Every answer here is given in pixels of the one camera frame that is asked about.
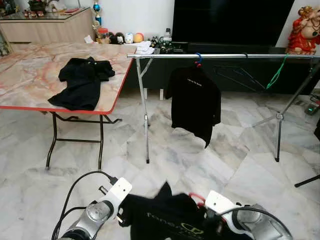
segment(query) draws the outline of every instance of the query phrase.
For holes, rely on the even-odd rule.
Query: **white tile floor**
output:
[[[274,161],[275,122],[250,128],[269,117],[269,108],[282,108],[290,96],[224,92],[222,123],[213,128],[209,147],[182,129],[171,128],[169,100],[148,92],[150,160],[144,159],[143,111],[140,93],[124,90],[111,118],[123,118],[104,127],[102,169],[125,177],[132,193],[154,196],[168,181],[174,193],[215,190],[234,202],[258,203],[279,217],[295,240],[320,239],[320,180],[300,188],[293,185],[320,173],[320,142],[313,135],[320,112],[304,114],[293,105],[285,115],[280,163]],[[80,115],[85,119],[97,116]],[[58,134],[99,139],[99,126],[58,121]],[[0,240],[47,240],[60,215],[72,182],[97,169],[99,145],[57,142],[51,169],[45,161],[52,141],[52,117],[40,112],[0,110]],[[107,181],[91,176],[80,182],[68,205],[84,206],[101,196]],[[79,215],[66,218],[62,231]],[[129,228],[116,222],[97,239],[130,239]]]

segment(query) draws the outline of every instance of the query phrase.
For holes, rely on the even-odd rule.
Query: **ganesha statue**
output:
[[[320,6],[304,6],[298,14],[300,18],[293,22],[286,53],[314,55],[316,44],[320,44]]]

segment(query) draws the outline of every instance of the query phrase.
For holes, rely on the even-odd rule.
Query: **clothes drying rack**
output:
[[[286,57],[286,54],[201,54],[202,59],[283,59]],[[146,103],[146,95],[144,91],[142,78],[144,74],[148,71],[153,59],[199,59],[198,54],[128,54],[127,58],[135,59],[136,61],[136,71],[138,76],[138,83],[141,94],[142,107],[144,109],[144,138],[145,138],[145,159],[146,163],[150,162],[149,157],[149,139],[148,139],[148,127],[150,126],[148,111],[147,111],[147,103]],[[149,59],[144,69],[141,71],[140,59]],[[282,121],[284,120],[284,114],[292,105],[297,96],[302,92],[302,90],[308,85],[308,83],[312,80],[315,73],[320,69],[320,56],[315,55],[303,55],[303,54],[290,54],[287,56],[287,59],[309,59],[310,60],[310,69],[308,76],[304,79],[298,90],[293,94],[291,99],[287,102],[286,106],[276,112],[275,115],[268,117],[262,121],[259,121],[252,125],[252,127],[258,126],[260,124],[264,124],[273,119],[277,120],[277,135],[276,135],[276,147],[274,153],[274,159],[276,162],[280,160],[280,144],[281,144],[281,130],[282,130]],[[295,186],[300,187],[303,184],[312,182],[316,179],[319,179],[320,175],[316,177],[312,177],[303,182],[297,183]]]

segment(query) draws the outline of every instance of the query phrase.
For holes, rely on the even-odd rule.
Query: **wooden cabinet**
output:
[[[73,15],[47,13],[38,18],[25,18],[22,12],[18,12],[0,18],[0,31],[14,51],[15,45],[28,43],[84,43],[84,37],[88,35],[95,39],[92,23],[90,8],[84,8]]]

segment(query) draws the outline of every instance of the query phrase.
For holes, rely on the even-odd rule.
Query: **marble table top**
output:
[[[0,58],[0,109],[18,109],[85,114],[112,113],[132,60],[127,54],[134,46],[85,43],[30,44]],[[115,76],[101,83],[100,99],[94,111],[70,111],[48,102],[53,95],[66,88],[58,75],[71,58],[93,57],[96,61],[110,61]]]

